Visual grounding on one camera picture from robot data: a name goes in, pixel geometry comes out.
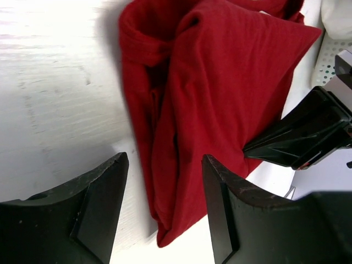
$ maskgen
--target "red t-shirt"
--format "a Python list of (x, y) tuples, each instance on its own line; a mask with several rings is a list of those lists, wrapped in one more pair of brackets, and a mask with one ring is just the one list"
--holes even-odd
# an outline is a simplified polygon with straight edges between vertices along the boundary
[(243, 178), (259, 165), (242, 149), (279, 119), (321, 32), (303, 25), (302, 3), (135, 0), (122, 13), (124, 92), (160, 247), (206, 214), (204, 154)]

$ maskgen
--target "white wooden surface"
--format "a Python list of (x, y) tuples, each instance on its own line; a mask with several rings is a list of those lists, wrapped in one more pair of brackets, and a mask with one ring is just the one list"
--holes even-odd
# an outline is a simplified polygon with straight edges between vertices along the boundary
[[(111, 263), (213, 263), (207, 219), (158, 249), (121, 95), (116, 21), (125, 0), (0, 0), (0, 201), (26, 199), (130, 159)], [(306, 0), (318, 25), (320, 0)], [(318, 46), (296, 70), (285, 111), (310, 88)], [(250, 181), (284, 195), (293, 172), (264, 163)]]

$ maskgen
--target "fabric fold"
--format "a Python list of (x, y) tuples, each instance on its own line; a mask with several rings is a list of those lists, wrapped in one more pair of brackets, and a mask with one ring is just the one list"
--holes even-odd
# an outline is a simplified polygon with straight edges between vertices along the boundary
[(243, 178), (260, 164), (242, 149), (279, 120), (294, 68), (320, 34), (302, 24), (302, 3), (136, 0), (120, 17), (124, 92), (159, 246), (206, 214), (204, 154)]

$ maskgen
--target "white fabric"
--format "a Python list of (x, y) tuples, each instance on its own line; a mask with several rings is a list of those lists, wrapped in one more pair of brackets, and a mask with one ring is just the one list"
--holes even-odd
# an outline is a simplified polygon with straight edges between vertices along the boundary
[(352, 39), (351, 0), (322, 0), (321, 18), (332, 39)]

